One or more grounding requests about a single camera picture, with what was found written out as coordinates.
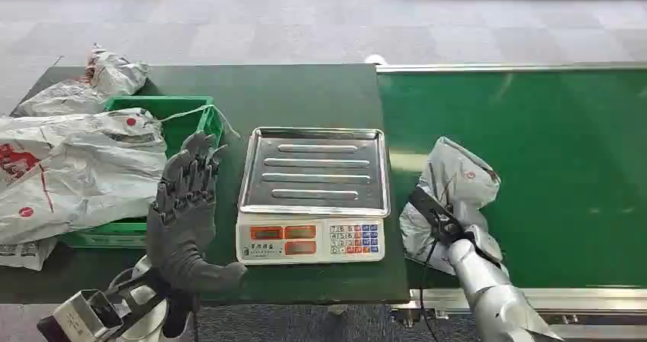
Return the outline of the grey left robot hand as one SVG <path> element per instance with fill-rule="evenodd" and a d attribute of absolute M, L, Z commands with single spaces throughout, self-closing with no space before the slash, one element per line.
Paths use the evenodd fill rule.
<path fill-rule="evenodd" d="M 209 263 L 220 159 L 214 134 L 195 132 L 171 156 L 146 218 L 146 255 L 174 289 L 223 292 L 236 288 L 247 268 L 239 262 Z"/>

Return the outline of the dark right robot hand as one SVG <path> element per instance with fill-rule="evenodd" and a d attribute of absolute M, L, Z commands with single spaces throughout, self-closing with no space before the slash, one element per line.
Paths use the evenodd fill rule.
<path fill-rule="evenodd" d="M 473 234 L 467 232 L 451 212 L 421 187 L 416 187 L 409 194 L 408 202 L 427 220 L 431 234 L 441 244 L 449 246 L 457 240 L 474 240 Z"/>

